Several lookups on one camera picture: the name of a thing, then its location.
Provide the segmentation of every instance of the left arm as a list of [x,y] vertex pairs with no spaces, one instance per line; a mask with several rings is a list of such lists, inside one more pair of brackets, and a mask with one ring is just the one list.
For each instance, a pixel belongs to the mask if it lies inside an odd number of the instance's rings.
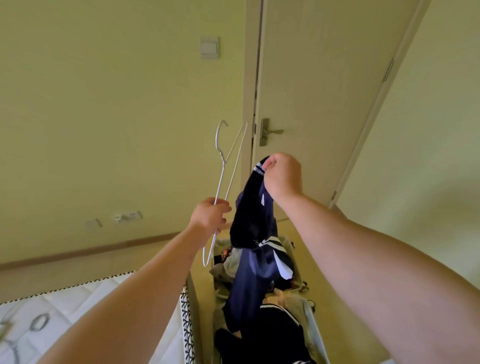
[[196,252],[225,223],[228,202],[200,203],[188,227],[73,324],[38,364],[147,364],[175,310]]

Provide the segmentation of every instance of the closet door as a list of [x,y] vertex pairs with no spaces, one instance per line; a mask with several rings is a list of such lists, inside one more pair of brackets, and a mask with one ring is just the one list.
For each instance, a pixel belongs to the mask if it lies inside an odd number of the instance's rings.
[[[265,0],[252,165],[294,155],[305,193],[327,205],[417,5]],[[262,122],[284,132],[262,138]]]

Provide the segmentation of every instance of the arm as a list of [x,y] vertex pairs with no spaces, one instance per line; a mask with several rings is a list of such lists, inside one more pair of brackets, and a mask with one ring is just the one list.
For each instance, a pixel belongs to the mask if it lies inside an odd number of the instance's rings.
[[172,316],[198,249],[226,220],[228,202],[200,203],[188,227],[88,311],[39,364],[147,364]]
[[398,364],[480,358],[480,291],[426,254],[304,196],[301,167],[274,154],[265,186],[318,267]]

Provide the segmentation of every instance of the bed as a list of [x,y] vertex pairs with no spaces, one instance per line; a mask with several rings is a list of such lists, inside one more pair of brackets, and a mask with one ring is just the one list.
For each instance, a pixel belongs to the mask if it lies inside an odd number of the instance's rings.
[[[132,274],[0,304],[0,364],[35,364],[75,321]],[[189,275],[150,364],[201,364],[197,309]]]

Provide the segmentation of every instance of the wire hanger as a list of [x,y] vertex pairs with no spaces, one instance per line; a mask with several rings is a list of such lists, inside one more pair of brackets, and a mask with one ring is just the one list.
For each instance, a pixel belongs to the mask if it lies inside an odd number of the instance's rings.
[[[213,203],[214,205],[216,205],[216,202],[217,202],[217,199],[218,199],[218,194],[220,193],[220,187],[222,186],[223,174],[225,172],[225,165],[226,165],[228,159],[230,158],[233,147],[237,143],[237,140],[240,136],[240,133],[243,129],[243,126],[245,125],[245,129],[243,131],[243,136],[242,136],[241,141],[240,141],[239,153],[237,154],[237,161],[235,162],[235,167],[233,168],[232,177],[230,178],[230,183],[228,184],[228,189],[227,189],[227,194],[225,195],[225,200],[228,198],[228,193],[230,192],[230,187],[232,186],[233,176],[235,176],[235,171],[237,170],[237,166],[238,166],[238,163],[239,163],[241,148],[243,146],[243,140],[245,139],[245,134],[247,132],[248,121],[245,121],[245,123],[241,125],[241,127],[239,129],[239,132],[237,133],[237,136],[235,137],[235,140],[233,141],[232,147],[230,148],[230,151],[228,152],[227,158],[225,158],[223,156],[222,150],[218,147],[218,133],[220,132],[220,127],[222,126],[222,124],[225,124],[226,126],[228,126],[227,122],[225,120],[222,120],[218,124],[218,126],[216,128],[216,133],[215,133],[215,148],[217,149],[217,151],[219,151],[220,158],[222,158],[222,173],[220,174],[220,181],[218,182],[218,188],[216,189],[215,202]],[[210,261],[213,246],[215,245],[215,240],[216,240],[216,232],[213,234],[212,244],[210,245],[210,251],[208,252],[208,257],[207,257],[206,262],[205,262],[205,247],[204,247],[203,255],[202,255],[204,267],[206,267],[208,265],[208,262]]]

